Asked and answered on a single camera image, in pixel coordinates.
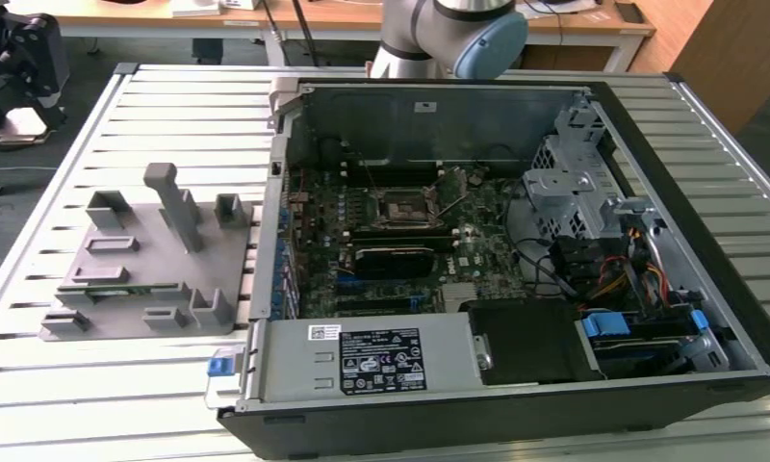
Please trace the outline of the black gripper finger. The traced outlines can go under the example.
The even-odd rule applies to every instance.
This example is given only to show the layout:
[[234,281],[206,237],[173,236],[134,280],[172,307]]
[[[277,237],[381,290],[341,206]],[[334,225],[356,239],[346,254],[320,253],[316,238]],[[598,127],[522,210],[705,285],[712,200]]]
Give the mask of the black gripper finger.
[[65,122],[65,113],[58,106],[60,97],[61,93],[56,92],[49,96],[37,98],[40,103],[38,116],[49,128],[58,128]]

